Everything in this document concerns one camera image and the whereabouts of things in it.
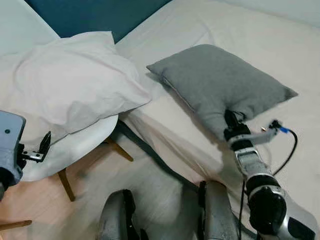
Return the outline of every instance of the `pillowcase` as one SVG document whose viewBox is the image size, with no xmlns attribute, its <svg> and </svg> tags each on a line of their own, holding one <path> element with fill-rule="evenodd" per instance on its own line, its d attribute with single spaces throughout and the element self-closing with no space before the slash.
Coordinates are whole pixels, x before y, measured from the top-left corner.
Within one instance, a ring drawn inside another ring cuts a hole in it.
<svg viewBox="0 0 320 240">
<path fill-rule="evenodd" d="M 26 118 L 21 142 L 38 149 L 151 100 L 111 32 L 88 32 L 0 57 L 0 109 Z"/>
<path fill-rule="evenodd" d="M 188 104 L 202 123 L 224 140 L 226 109 L 249 120 L 298 94 L 223 49 L 203 44 L 147 68 Z"/>
</svg>

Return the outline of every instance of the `wooden chair leg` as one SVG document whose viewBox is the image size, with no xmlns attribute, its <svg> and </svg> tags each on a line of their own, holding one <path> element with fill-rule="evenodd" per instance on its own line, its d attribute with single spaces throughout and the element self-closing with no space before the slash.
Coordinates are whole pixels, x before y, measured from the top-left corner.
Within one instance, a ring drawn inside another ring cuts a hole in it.
<svg viewBox="0 0 320 240">
<path fill-rule="evenodd" d="M 70 201 L 73 202 L 76 199 L 76 197 L 75 197 L 74 193 L 72 192 L 70 183 L 68 181 L 67 174 L 66 174 L 66 168 L 59 171 L 58 175 L 59 175 L 61 183 L 64 187 L 64 190 L 66 191 L 66 194 L 68 194 Z"/>
<path fill-rule="evenodd" d="M 104 140 L 105 143 L 112 146 L 112 148 L 120 154 L 125 159 L 129 160 L 130 162 L 133 162 L 134 159 L 132 156 L 130 156 L 122 147 L 120 147 L 115 141 L 113 141 L 110 137 L 108 137 L 106 140 Z"/>
<path fill-rule="evenodd" d="M 25 221 L 17 221 L 17 222 L 11 222 L 11 223 L 6 223 L 6 224 L 0 224 L 0 231 L 28 226 L 31 223 L 32 223 L 31 220 L 25 220 Z"/>
</svg>

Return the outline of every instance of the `white wall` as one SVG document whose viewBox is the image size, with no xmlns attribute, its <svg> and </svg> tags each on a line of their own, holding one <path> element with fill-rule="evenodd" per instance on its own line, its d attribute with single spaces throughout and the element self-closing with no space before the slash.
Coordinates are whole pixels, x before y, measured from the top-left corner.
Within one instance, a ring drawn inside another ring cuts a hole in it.
<svg viewBox="0 0 320 240">
<path fill-rule="evenodd" d="M 320 28 L 320 0 L 220 0 Z"/>
</svg>

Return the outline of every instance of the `white pillow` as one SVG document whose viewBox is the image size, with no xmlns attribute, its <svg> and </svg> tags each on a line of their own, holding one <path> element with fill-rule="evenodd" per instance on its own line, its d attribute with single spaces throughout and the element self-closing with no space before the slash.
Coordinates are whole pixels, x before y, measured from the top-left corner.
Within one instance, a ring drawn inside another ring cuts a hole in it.
<svg viewBox="0 0 320 240">
<path fill-rule="evenodd" d="M 151 100 L 111 32 L 88 32 L 0 57 L 0 109 L 26 118 L 22 142 L 39 146 Z"/>
</svg>

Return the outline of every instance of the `blue headboard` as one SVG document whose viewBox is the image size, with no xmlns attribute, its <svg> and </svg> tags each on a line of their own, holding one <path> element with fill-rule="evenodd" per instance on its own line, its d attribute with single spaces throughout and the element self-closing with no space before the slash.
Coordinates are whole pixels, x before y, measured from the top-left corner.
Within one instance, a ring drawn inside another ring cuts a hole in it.
<svg viewBox="0 0 320 240">
<path fill-rule="evenodd" d="M 60 37 L 112 31 L 118 42 L 171 0 L 25 0 Z"/>
</svg>

